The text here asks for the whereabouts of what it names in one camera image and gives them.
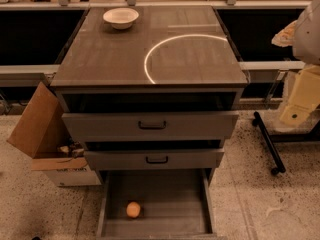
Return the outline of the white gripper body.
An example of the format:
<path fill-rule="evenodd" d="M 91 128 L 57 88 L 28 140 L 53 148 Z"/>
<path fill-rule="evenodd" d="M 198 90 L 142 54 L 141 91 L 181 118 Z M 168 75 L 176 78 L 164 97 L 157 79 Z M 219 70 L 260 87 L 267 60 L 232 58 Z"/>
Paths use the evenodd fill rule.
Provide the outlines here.
<path fill-rule="evenodd" d="M 279 116 L 281 123 L 298 127 L 320 105 L 320 66 L 306 65 L 291 75 L 289 96 Z"/>

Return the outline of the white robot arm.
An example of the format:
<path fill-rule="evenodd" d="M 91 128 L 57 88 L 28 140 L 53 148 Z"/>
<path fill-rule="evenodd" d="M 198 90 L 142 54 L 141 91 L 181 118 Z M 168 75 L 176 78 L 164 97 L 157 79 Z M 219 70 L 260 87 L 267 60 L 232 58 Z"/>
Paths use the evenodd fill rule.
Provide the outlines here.
<path fill-rule="evenodd" d="M 271 40 L 279 47 L 292 47 L 295 58 L 305 66 L 294 75 L 289 96 L 280 105 L 282 127 L 298 127 L 320 105 L 320 0 L 312 2 L 297 20 Z"/>

